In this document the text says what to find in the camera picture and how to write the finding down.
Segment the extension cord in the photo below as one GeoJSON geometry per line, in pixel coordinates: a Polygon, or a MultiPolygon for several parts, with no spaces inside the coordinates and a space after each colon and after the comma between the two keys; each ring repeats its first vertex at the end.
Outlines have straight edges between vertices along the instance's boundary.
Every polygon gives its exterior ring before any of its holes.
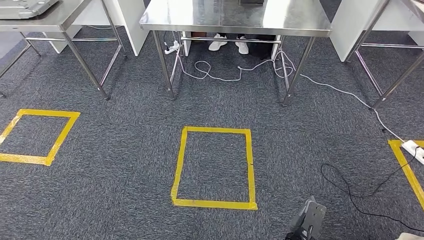
{"type": "Polygon", "coordinates": [[[168,55],[170,53],[173,53],[175,51],[177,51],[180,48],[180,44],[178,43],[178,41],[173,41],[173,46],[171,46],[169,48],[169,50],[165,50],[165,54],[168,55]]]}
{"type": "Polygon", "coordinates": [[[424,149],[418,146],[413,140],[402,143],[402,148],[408,151],[412,156],[415,156],[415,158],[424,165],[424,149]]]}

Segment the person's feet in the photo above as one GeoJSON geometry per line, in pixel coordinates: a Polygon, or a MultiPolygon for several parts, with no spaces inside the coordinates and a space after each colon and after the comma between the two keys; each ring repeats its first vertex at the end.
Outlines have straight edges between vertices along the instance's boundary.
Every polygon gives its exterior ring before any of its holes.
{"type": "Polygon", "coordinates": [[[249,54],[249,48],[248,45],[245,42],[235,42],[235,45],[238,47],[238,52],[240,54],[249,54]]]}
{"type": "MultiPolygon", "coordinates": [[[[221,36],[219,33],[217,33],[214,37],[214,39],[226,39],[226,36],[221,36]]],[[[221,46],[224,46],[225,44],[227,44],[226,41],[213,41],[210,45],[209,45],[209,50],[210,51],[218,51],[220,49],[221,46]]]]}

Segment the gray device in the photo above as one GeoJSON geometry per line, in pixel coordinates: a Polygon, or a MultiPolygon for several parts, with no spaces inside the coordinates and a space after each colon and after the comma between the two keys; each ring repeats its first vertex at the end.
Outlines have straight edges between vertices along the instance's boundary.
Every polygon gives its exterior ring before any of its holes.
{"type": "Polygon", "coordinates": [[[0,19],[29,19],[44,13],[59,0],[0,0],[0,19]]]}

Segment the table top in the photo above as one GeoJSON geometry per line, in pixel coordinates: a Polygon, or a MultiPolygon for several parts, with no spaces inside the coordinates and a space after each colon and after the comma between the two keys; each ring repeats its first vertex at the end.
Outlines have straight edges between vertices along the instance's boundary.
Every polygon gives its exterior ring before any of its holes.
{"type": "Polygon", "coordinates": [[[424,4],[415,0],[402,0],[413,14],[424,23],[424,4]]]}
{"type": "Polygon", "coordinates": [[[29,19],[0,20],[0,32],[65,32],[91,0],[60,0],[29,19]]]}
{"type": "Polygon", "coordinates": [[[151,0],[145,30],[329,37],[331,24],[320,0],[151,0]]]}

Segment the black cable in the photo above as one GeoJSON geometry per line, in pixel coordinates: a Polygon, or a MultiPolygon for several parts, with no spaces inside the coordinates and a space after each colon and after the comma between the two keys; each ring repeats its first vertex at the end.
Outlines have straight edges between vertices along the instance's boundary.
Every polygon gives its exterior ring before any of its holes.
{"type": "Polygon", "coordinates": [[[374,214],[374,213],[368,213],[368,212],[364,212],[364,211],[362,211],[362,210],[360,210],[359,208],[358,208],[358,206],[355,204],[355,202],[354,202],[354,200],[352,199],[352,197],[356,197],[356,198],[367,198],[367,197],[372,197],[372,196],[374,196],[375,194],[376,194],[376,192],[380,189],[380,187],[383,185],[383,184],[385,184],[395,173],[397,173],[399,170],[401,170],[401,169],[403,169],[406,165],[409,165],[414,159],[415,159],[415,156],[417,155],[417,149],[419,148],[419,146],[417,146],[416,148],[415,148],[415,154],[413,155],[413,158],[410,160],[410,161],[408,161],[406,164],[404,164],[403,166],[401,166],[400,168],[398,168],[396,171],[394,171],[394,172],[392,172],[389,176],[388,176],[388,178],[386,179],[386,180],[384,180],[382,183],[380,183],[379,185],[378,185],[378,187],[372,192],[372,194],[370,194],[370,195],[366,195],[366,196],[358,196],[358,195],[354,195],[354,194],[352,194],[351,193],[351,187],[349,186],[349,183],[348,183],[348,181],[346,181],[346,179],[343,177],[343,175],[342,175],[342,173],[339,171],[339,169],[337,169],[337,167],[335,167],[335,166],[333,166],[333,165],[331,165],[331,164],[329,164],[329,163],[323,163],[322,165],[321,165],[321,174],[322,174],[322,176],[327,180],[327,181],[329,181],[333,186],[335,186],[336,188],[338,188],[338,189],[340,189],[340,190],[342,190],[344,193],[346,193],[346,194],[348,194],[349,195],[349,198],[350,198],[350,201],[352,202],[352,204],[353,204],[353,206],[356,208],[356,210],[358,210],[358,212],[360,212],[361,214],[364,214],[364,215],[369,215],[369,216],[376,216],[376,217],[383,217],[383,218],[388,218],[388,219],[391,219],[391,220],[393,220],[393,221],[395,221],[395,222],[399,222],[399,223],[401,223],[403,226],[405,226],[405,227],[407,227],[407,228],[409,228],[409,229],[411,229],[411,230],[414,230],[414,231],[418,231],[418,232],[422,232],[422,233],[424,233],[424,230],[421,230],[421,229],[416,229],[416,228],[413,228],[413,227],[410,227],[410,226],[408,226],[408,225],[406,225],[405,223],[403,223],[401,220],[398,220],[398,219],[395,219],[395,218],[392,218],[391,216],[386,216],[386,215],[381,215],[381,214],[374,214]],[[341,177],[341,179],[343,180],[343,182],[347,185],[347,192],[344,190],[344,189],[342,189],[342,188],[340,188],[339,186],[337,186],[333,181],[331,181],[331,180],[329,180],[325,175],[324,175],[324,173],[323,173],[323,167],[324,166],[329,166],[329,167],[331,167],[331,168],[333,168],[333,169],[335,169],[336,170],[336,172],[337,172],[337,174],[339,174],[340,175],[340,177],[341,177]]]}
{"type": "Polygon", "coordinates": [[[167,32],[168,31],[165,31],[165,33],[163,34],[163,43],[165,44],[166,50],[169,51],[170,49],[168,47],[167,41],[165,40],[165,36],[167,35],[167,32]]]}

